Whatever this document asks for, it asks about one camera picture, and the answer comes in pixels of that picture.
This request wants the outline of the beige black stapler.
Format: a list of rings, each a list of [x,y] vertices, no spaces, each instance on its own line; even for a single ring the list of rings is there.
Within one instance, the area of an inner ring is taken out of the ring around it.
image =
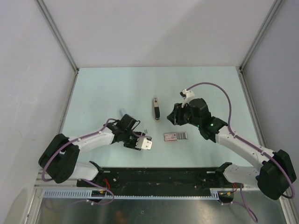
[[[154,108],[154,119],[155,121],[160,120],[160,108],[158,103],[158,98],[153,98],[153,108]]]

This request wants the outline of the red white staple box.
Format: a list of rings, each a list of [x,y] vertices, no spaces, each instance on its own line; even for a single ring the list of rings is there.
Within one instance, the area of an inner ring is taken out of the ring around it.
[[[179,132],[179,133],[165,133],[164,141],[177,141],[177,140],[187,140],[187,132]]]

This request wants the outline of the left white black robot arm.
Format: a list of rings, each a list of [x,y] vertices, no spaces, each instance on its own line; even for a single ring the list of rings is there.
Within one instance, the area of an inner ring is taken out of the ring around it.
[[[92,186],[103,182],[101,167],[93,162],[79,162],[80,155],[102,146],[123,143],[134,150],[149,149],[151,137],[143,132],[136,132],[140,121],[125,114],[121,119],[108,119],[102,128],[79,137],[57,134],[45,149],[38,164],[43,169],[42,180],[57,184],[68,179],[87,180]]]

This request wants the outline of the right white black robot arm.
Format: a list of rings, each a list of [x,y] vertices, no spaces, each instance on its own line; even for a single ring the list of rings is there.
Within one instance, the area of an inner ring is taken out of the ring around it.
[[[215,176],[215,181],[220,187],[238,182],[256,185],[273,200],[286,197],[285,192],[288,189],[292,192],[290,198],[295,196],[293,183],[297,177],[289,154],[282,149],[275,152],[243,139],[229,127],[227,122],[211,115],[204,99],[195,98],[187,104],[176,103],[167,119],[175,126],[190,124],[197,127],[204,139],[232,150],[257,171],[256,175],[236,175],[237,171],[246,168],[233,168],[230,163],[224,164],[223,171]]]

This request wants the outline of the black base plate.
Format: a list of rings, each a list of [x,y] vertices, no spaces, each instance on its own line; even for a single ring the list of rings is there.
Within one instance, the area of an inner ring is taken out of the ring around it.
[[[114,193],[153,193],[159,196],[190,196],[209,189],[236,191],[240,183],[227,181],[218,167],[211,168],[101,168],[89,183],[77,181],[78,187],[93,183],[109,187]]]

